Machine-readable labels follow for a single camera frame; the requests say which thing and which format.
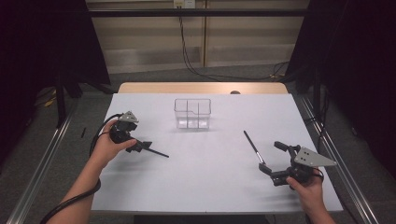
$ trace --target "wall outlet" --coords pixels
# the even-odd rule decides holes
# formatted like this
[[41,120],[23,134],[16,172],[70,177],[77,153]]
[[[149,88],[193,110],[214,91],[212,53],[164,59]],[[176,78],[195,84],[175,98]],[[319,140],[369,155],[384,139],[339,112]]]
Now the wall outlet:
[[184,8],[184,0],[174,0],[174,8]]
[[184,0],[184,8],[195,8],[195,0]]

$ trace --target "hand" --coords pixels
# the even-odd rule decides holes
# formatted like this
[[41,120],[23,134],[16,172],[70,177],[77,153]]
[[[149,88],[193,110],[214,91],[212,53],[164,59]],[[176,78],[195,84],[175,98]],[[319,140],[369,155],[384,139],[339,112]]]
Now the hand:
[[[319,170],[314,169],[314,174],[318,175]],[[288,177],[286,181],[299,194],[301,207],[309,216],[322,212],[327,213],[323,202],[322,181],[319,177],[312,176],[309,182],[304,185],[292,177]]]
[[113,160],[116,155],[123,149],[136,144],[135,139],[115,144],[110,138],[111,126],[117,122],[116,119],[109,121],[103,128],[103,132],[98,138],[93,153],[89,161],[97,163],[101,168],[105,168],[109,161]]

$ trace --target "white table surface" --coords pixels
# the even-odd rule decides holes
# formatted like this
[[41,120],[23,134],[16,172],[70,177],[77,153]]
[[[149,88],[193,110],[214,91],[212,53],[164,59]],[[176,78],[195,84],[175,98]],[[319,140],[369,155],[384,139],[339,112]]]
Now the white table surface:
[[[212,102],[208,130],[178,129],[177,98]],[[265,214],[301,211],[297,193],[274,187],[262,173],[246,130],[273,171],[290,166],[290,155],[275,141],[315,150],[290,94],[114,94],[106,117],[131,110],[139,119],[131,135],[152,141],[165,158],[143,150],[122,151],[102,172],[92,211],[133,214]],[[324,201],[342,206],[325,170]]]

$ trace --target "transparent box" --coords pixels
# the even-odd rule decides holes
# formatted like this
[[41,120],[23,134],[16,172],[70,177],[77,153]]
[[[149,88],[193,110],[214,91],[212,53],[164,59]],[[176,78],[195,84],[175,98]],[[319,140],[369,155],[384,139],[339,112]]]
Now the transparent box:
[[180,129],[208,129],[210,99],[176,99],[175,116]]

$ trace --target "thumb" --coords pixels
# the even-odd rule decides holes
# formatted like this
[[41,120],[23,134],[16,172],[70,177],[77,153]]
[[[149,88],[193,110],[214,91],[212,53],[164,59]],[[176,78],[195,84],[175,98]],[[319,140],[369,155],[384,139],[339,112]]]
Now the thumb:
[[128,141],[117,144],[117,149],[121,151],[127,147],[132,147],[134,144],[136,144],[136,139],[130,139]]
[[298,193],[302,193],[302,191],[304,190],[303,185],[301,185],[297,180],[295,180],[293,177],[288,177],[286,178],[286,182],[288,182],[288,184],[294,188]]

